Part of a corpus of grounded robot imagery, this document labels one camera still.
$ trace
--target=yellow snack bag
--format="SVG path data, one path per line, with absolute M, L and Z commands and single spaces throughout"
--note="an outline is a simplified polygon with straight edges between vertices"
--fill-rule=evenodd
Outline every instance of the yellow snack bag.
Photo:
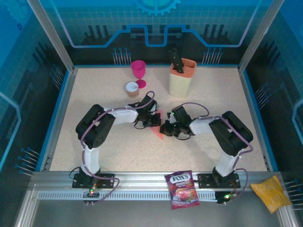
M 282 186 L 276 176 L 269 178 L 262 183 L 252 183 L 252 189 L 262 199 L 269 212 L 273 214 L 279 207 L 292 205 L 285 196 Z

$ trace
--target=gear logo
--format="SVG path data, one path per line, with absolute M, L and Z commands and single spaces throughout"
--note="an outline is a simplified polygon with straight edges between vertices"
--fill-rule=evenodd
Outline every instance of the gear logo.
M 176 5 L 181 3 L 180 0 L 136 0 L 137 9 L 149 16 L 164 16 L 164 13 L 170 13 L 171 9 L 176 9 Z
M 27 17 L 26 0 L 0 0 L 0 5 L 4 5 L 17 22 L 22 22 Z

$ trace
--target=glass panel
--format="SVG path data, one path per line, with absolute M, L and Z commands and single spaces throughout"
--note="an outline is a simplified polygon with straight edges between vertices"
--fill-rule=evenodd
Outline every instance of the glass panel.
M 0 21 L 0 226 L 10 227 L 66 69 L 26 1 L 0 1 Z
M 302 11 L 302 1 L 285 0 L 247 66 L 277 166 L 286 182 L 298 178 L 299 183 L 303 183 Z M 300 194 L 295 185 L 288 185 L 293 186 L 290 195 Z M 302 203 L 300 198 L 293 203 Z
M 43 0 L 74 64 L 238 64 L 271 0 Z

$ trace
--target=work surface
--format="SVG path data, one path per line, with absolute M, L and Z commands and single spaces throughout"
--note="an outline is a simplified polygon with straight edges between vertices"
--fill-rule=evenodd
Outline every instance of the work surface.
M 125 86 L 136 81 L 130 68 L 79 69 L 75 79 L 51 171 L 69 171 L 81 165 L 81 145 L 75 128 L 94 104 L 104 108 L 125 107 L 139 102 L 153 90 L 159 109 L 166 112 L 184 102 L 205 105 L 210 115 L 233 111 L 252 131 L 254 151 L 243 155 L 237 167 L 248 171 L 266 171 L 260 144 L 242 88 L 238 70 L 226 68 L 196 69 L 187 98 L 168 94 L 169 68 L 147 67 L 143 78 L 147 86 L 137 98 L 129 98 Z M 191 118 L 205 114 L 197 105 L 186 105 Z M 159 139 L 151 129 L 137 130 L 133 123 L 112 127 L 101 146 L 99 163 L 102 171 L 211 171 L 220 158 L 221 148 L 213 134 L 193 136 L 186 141 L 173 137 Z

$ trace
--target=metal base plate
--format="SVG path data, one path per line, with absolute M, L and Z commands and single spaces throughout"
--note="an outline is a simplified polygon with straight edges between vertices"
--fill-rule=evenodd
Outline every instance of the metal base plate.
M 114 174 L 104 174 L 100 173 L 98 174 L 100 177 L 110 177 L 114 178 Z M 75 174 L 73 182 L 72 182 L 72 188 L 90 188 L 91 184 L 90 181 L 87 180 L 88 176 L 84 176 L 82 174 Z M 97 184 L 97 188 L 114 188 L 114 180 L 100 180 Z
M 228 176 L 228 179 L 222 181 L 220 186 L 218 186 L 214 179 L 213 174 L 197 174 L 199 188 L 240 188 L 240 180 L 238 174 L 231 174 Z

